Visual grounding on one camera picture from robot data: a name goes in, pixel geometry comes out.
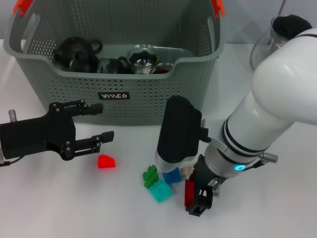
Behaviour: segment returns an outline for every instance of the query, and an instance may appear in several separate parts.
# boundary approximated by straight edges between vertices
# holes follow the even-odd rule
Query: black mug
[[[128,60],[126,57],[118,59],[101,58],[99,60],[97,73],[125,74],[129,73]]]
[[[97,73],[98,63],[99,59],[97,56],[93,56],[92,58],[75,56],[69,64],[69,71],[79,73]]]

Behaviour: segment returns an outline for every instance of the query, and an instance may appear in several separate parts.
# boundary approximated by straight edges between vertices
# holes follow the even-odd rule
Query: orange basket clip
[[[30,8],[32,2],[33,0],[18,0],[14,6],[13,14],[16,14],[16,11],[20,8],[22,10],[20,16],[23,16]]]
[[[214,15],[216,19],[219,19],[219,11],[222,17],[224,17],[224,7],[222,4],[222,0],[211,0],[212,7],[214,10]]]

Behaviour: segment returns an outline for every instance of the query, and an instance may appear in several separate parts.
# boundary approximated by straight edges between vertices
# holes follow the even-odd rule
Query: teal block
[[[149,191],[158,203],[165,201],[173,194],[172,189],[163,180],[151,186]]]

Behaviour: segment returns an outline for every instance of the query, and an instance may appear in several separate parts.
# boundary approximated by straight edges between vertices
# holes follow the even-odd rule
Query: cyan block
[[[172,196],[173,191],[163,181],[160,180],[149,188],[150,193],[158,203],[161,203]]]
[[[180,174],[180,170],[178,167],[169,173],[163,173],[163,178],[167,184],[182,181],[182,175]]]

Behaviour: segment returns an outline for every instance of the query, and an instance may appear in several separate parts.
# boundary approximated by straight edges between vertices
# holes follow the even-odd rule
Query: building block
[[[173,194],[172,189],[170,189],[170,187],[163,180],[158,181],[156,184],[150,187],[149,191],[158,203],[165,201]]]
[[[185,180],[185,207],[189,207],[194,203],[194,181]]]
[[[182,176],[180,175],[179,168],[174,169],[173,171],[169,173],[163,173],[164,181],[167,184],[175,183],[175,182],[181,182]]]
[[[143,173],[144,187],[149,189],[159,180],[158,169],[155,165],[149,166],[148,171]]]
[[[190,175],[194,171],[194,166],[187,166],[180,169],[180,174],[182,176]]]
[[[98,167],[99,169],[103,168],[114,168],[115,160],[108,155],[100,155],[98,157]]]

